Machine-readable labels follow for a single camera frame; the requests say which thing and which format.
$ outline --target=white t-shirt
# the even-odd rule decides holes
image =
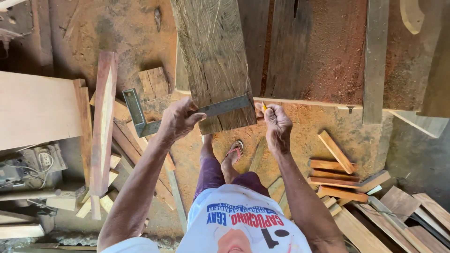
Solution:
[[[134,237],[103,253],[158,253],[150,239]],[[206,189],[188,214],[188,231],[178,253],[281,253],[311,249],[304,234],[271,198],[240,185]]]

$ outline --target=metal ruler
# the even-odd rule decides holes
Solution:
[[[123,91],[125,97],[126,106],[130,111],[131,119],[136,128],[136,133],[139,138],[152,135],[156,133],[161,125],[161,121],[155,121],[147,123],[145,121],[144,112],[139,102],[139,97],[135,89],[129,89]],[[231,112],[236,109],[240,109],[248,106],[247,95],[242,95],[236,98],[228,99],[219,103],[211,104],[196,111],[188,111],[188,116],[194,113],[206,113],[207,117],[217,116],[219,114]]]

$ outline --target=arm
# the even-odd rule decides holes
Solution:
[[[184,137],[197,122],[206,118],[204,113],[187,117],[189,110],[196,109],[198,107],[192,99],[185,97],[164,110],[158,133],[149,140],[147,149],[126,180],[106,218],[100,231],[97,252],[139,236],[167,152],[176,140]]]
[[[270,104],[263,114],[267,124],[267,145],[283,177],[289,208],[295,224],[303,232],[312,252],[347,252],[342,233],[329,210],[308,185],[290,150],[292,121],[279,105]]]

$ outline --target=person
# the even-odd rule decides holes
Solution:
[[[203,136],[188,229],[177,252],[347,252],[329,210],[292,157],[292,121],[279,105],[270,104],[264,110],[262,104],[255,103],[255,107],[257,116],[264,117],[267,125],[267,145],[278,163],[294,222],[270,198],[256,173],[239,174],[234,170],[233,163],[244,151],[241,141],[231,145],[220,164],[212,150],[212,135]],[[139,234],[168,150],[206,118],[204,113],[187,116],[188,111],[196,109],[192,99],[185,97],[164,111],[157,134],[149,140],[105,221],[98,252],[159,252],[154,242]]]

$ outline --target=purple shorts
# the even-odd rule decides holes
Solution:
[[[247,187],[270,198],[269,191],[261,184],[258,175],[254,172],[241,174],[231,183]],[[209,188],[219,188],[224,184],[225,178],[219,161],[213,157],[203,159],[200,161],[200,173],[198,175],[197,188],[195,189],[195,195],[192,202],[194,202],[202,191]]]

